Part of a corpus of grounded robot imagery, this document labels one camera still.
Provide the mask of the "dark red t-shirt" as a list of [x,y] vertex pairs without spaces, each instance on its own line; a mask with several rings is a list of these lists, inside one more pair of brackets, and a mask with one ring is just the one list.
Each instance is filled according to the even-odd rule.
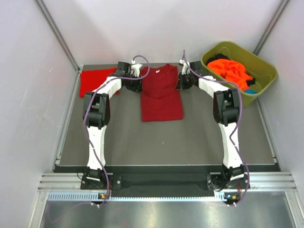
[[165,64],[158,68],[144,67],[142,80],[141,116],[143,122],[183,119],[181,95],[176,89],[178,68]]

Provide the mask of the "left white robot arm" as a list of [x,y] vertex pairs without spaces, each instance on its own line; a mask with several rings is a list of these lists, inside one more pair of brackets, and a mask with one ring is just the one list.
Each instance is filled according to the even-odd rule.
[[83,127],[89,144],[89,159],[82,179],[89,189],[107,189],[105,170],[105,131],[110,122],[110,98],[123,86],[138,91],[142,64],[119,62],[114,73],[92,92],[84,96]]

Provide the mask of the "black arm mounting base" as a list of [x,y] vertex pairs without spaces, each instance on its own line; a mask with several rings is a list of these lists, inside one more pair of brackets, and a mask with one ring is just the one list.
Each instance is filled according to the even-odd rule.
[[225,168],[222,165],[184,166],[108,166],[106,171],[86,168],[82,174],[82,190],[105,190],[112,197],[173,198],[213,196],[214,190],[232,190],[237,195],[248,184],[243,166]]

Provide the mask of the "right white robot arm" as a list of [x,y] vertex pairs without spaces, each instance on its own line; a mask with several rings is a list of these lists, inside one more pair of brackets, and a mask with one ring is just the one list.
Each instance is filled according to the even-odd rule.
[[228,88],[223,82],[212,76],[203,76],[200,62],[179,61],[182,67],[179,73],[177,89],[198,87],[213,99],[213,118],[218,123],[224,149],[223,171],[220,178],[211,178],[209,186],[221,191],[224,188],[233,188],[245,178],[247,169],[240,154],[238,129],[242,117],[243,105],[237,88]]

